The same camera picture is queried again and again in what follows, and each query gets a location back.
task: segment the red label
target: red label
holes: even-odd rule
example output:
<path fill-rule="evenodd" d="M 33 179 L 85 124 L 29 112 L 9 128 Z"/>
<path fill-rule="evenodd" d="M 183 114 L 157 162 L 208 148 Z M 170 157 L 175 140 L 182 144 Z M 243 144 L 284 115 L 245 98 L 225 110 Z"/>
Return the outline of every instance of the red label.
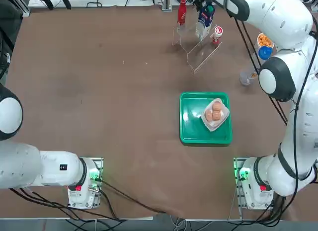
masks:
<path fill-rule="evenodd" d="M 205 19 L 208 19 L 208 17 L 206 16 L 206 14 L 202 13 L 202 16 L 203 16 Z"/>
<path fill-rule="evenodd" d="M 216 28 L 215 28 L 215 32 L 216 33 L 218 33 L 218 34 L 221 34 L 222 33 L 222 28 L 220 27 L 220 26 L 217 26 Z"/>

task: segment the orange snack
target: orange snack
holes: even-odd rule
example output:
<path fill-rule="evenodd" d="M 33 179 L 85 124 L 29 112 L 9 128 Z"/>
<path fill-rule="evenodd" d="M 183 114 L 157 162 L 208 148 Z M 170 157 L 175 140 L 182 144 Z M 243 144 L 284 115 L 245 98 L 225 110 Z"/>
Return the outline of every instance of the orange snack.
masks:
<path fill-rule="evenodd" d="M 221 103 L 219 101 L 216 101 L 215 103 L 213 103 L 212 109 L 213 109 L 213 111 L 214 110 L 220 111 L 221 110 Z"/>
<path fill-rule="evenodd" d="M 207 110 L 205 111 L 205 114 L 204 114 L 205 118 L 207 119 L 208 122 L 211 122 L 212 121 L 212 112 L 211 110 Z"/>
<path fill-rule="evenodd" d="M 221 118 L 221 112 L 218 110 L 213 111 L 212 119 L 213 121 L 218 121 Z"/>
<path fill-rule="evenodd" d="M 259 45 L 262 46 L 267 46 L 272 48 L 273 47 L 273 42 L 265 36 L 263 33 L 258 37 L 258 43 Z"/>

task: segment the table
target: table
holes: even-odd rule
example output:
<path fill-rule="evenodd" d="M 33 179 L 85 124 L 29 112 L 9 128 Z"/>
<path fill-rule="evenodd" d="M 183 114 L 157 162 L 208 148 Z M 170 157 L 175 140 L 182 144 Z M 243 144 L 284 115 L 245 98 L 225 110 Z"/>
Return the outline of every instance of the table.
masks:
<path fill-rule="evenodd" d="M 224 220 L 235 188 L 233 157 L 275 153 L 285 125 L 257 83 L 240 85 L 249 58 L 224 11 L 214 17 L 224 29 L 222 47 L 195 76 L 182 50 L 171 46 L 176 18 L 176 10 L 156 7 L 32 11 L 22 22 L 7 81 L 24 108 L 13 139 L 40 150 L 103 156 L 104 178 L 141 202 L 182 218 Z M 256 39 L 258 31 L 247 29 Z M 178 98 L 192 90 L 229 95 L 230 146 L 181 144 Z M 67 202 L 65 187 L 36 190 Z M 317 221 L 317 192 L 315 185 L 299 192 L 284 219 Z M 2 218 L 64 217 L 12 192 L 0 194 Z M 109 197 L 120 217 L 154 214 Z M 95 211 L 110 215 L 105 203 Z M 238 218 L 235 202 L 231 219 Z"/>

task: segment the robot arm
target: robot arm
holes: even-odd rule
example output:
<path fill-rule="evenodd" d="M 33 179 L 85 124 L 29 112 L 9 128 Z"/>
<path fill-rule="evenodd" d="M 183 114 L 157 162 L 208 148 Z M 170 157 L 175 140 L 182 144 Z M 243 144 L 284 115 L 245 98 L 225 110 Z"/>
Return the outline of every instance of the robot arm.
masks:
<path fill-rule="evenodd" d="M 213 0 L 230 16 L 245 21 L 267 35 L 277 54 L 260 68 L 261 88 L 272 98 L 291 101 L 285 137 L 274 155 L 248 158 L 240 173 L 249 209 L 266 209 L 273 192 L 281 196 L 296 188 L 294 161 L 294 113 L 300 89 L 314 53 L 316 39 L 309 36 L 313 18 L 300 0 Z M 318 157 L 318 61 L 315 58 L 302 94 L 296 123 L 298 191 L 317 176 Z"/>
<path fill-rule="evenodd" d="M 39 151 L 28 144 L 5 141 L 23 121 L 19 99 L 0 83 L 0 189 L 29 186 L 67 186 L 69 205 L 79 209 L 99 206 L 93 177 L 100 171 L 90 158 L 65 151 Z"/>

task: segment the green light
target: green light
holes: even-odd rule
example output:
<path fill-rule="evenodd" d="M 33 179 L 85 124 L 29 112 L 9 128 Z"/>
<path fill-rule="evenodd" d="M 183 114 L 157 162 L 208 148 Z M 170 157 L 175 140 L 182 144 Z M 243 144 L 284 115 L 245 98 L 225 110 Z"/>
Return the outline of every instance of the green light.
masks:
<path fill-rule="evenodd" d="M 92 180 L 98 179 L 99 178 L 99 170 L 98 169 L 94 169 L 89 173 L 89 177 Z"/>
<path fill-rule="evenodd" d="M 240 171 L 239 171 L 239 176 L 245 180 L 248 179 L 248 174 L 250 173 L 250 169 L 249 168 L 245 168 L 243 167 Z"/>

